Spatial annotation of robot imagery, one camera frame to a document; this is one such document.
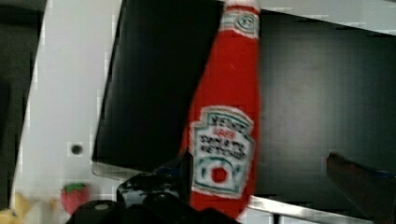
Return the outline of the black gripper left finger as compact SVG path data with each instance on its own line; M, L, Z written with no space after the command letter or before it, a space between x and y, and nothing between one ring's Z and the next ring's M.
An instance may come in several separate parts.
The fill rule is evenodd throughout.
M189 151L158 169L135 175L116 190L116 201L81 205L65 224L240 224L219 210L190 206L193 157Z

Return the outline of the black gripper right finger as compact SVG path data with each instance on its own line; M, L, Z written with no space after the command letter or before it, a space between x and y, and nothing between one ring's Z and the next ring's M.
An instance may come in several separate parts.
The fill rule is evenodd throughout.
M339 191L374 224L395 224L395 175L331 152L326 174Z

